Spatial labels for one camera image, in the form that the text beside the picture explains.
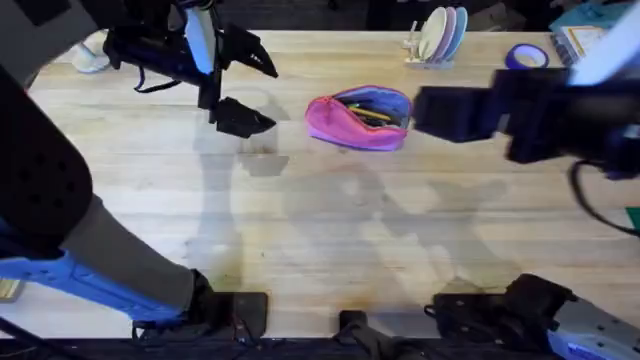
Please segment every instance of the gray padding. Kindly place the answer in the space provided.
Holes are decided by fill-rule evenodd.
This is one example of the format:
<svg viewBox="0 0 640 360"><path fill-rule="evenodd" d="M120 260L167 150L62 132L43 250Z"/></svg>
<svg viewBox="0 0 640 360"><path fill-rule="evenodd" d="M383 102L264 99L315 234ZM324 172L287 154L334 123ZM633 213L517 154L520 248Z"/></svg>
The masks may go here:
<svg viewBox="0 0 640 360"><path fill-rule="evenodd" d="M19 83L99 30L78 0L68 1L71 9L39 27L13 0L0 1L0 64Z"/></svg>
<svg viewBox="0 0 640 360"><path fill-rule="evenodd" d="M131 291L188 309L193 275L125 229L95 196L87 214L62 243L81 264Z"/></svg>
<svg viewBox="0 0 640 360"><path fill-rule="evenodd" d="M640 359L640 331L592 303L579 299L566 302L554 320L560 324L549 331L553 351L569 360Z"/></svg>

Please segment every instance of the blue plate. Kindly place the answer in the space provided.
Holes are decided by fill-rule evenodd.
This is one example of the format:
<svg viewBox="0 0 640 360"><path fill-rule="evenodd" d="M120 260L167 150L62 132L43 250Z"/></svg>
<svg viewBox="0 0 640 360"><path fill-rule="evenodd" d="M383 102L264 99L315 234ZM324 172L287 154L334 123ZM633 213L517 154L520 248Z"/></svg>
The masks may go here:
<svg viewBox="0 0 640 360"><path fill-rule="evenodd" d="M469 15L467 14L467 10L463 7L459 7L456 9L456 29L453 32L453 38L451 39L451 43L442 56L443 59L451 60L453 55L455 55L456 50L458 50L458 46L462 42L462 38L464 38L464 32L467 30L467 21L469 20Z"/></svg>

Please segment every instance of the tape roll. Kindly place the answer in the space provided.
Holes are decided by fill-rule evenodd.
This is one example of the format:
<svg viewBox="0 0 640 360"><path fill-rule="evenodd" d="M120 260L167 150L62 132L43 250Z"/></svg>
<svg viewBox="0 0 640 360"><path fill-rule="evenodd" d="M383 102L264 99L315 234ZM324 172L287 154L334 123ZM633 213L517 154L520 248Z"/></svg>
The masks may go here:
<svg viewBox="0 0 640 360"><path fill-rule="evenodd" d="M509 69L535 69L549 66L549 55L532 44L518 44L509 50L504 64Z"/></svg>

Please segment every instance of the pink pencil case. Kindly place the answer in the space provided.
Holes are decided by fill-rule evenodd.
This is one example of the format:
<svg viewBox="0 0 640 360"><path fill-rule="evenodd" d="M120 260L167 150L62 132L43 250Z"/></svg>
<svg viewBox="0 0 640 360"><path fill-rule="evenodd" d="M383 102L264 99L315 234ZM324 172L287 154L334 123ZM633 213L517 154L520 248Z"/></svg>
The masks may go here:
<svg viewBox="0 0 640 360"><path fill-rule="evenodd" d="M397 120L397 126L369 126L345 103L366 103L367 108ZM393 151L407 137L410 114L411 101L405 94L368 85L313 100L305 120L309 135L315 138L357 149Z"/></svg>

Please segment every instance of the wooden tabletop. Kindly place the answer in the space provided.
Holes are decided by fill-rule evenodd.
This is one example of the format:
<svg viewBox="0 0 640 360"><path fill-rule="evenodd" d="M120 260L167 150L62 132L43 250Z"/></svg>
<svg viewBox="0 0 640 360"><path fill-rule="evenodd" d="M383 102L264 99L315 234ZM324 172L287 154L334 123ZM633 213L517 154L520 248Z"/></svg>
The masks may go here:
<svg viewBox="0 0 640 360"><path fill-rule="evenodd" d="M224 95L278 121L249 140L208 125L195 87L136 94L133 67L81 75L63 57L31 94L130 230L216 290L270 295L269 336L330 335L342 309L367 310L390 333L435 336L421 312L433 294L500 292L523 272L640 326L640 242L578 209L565 179L571 159L513 164L502 137L456 145L411 132L401 150L370 153L307 136L303 114L320 95L362 84L410 97L423 85L487 86L521 42L557 66L546 34L469 33L455 67L438 71L403 66L403 33L258 34L280 78L240 64L223 78ZM589 172L584 184L606 216L629 224L623 208L638 205L640 182ZM48 337L129 335L125 315L37 284L0 315Z"/></svg>

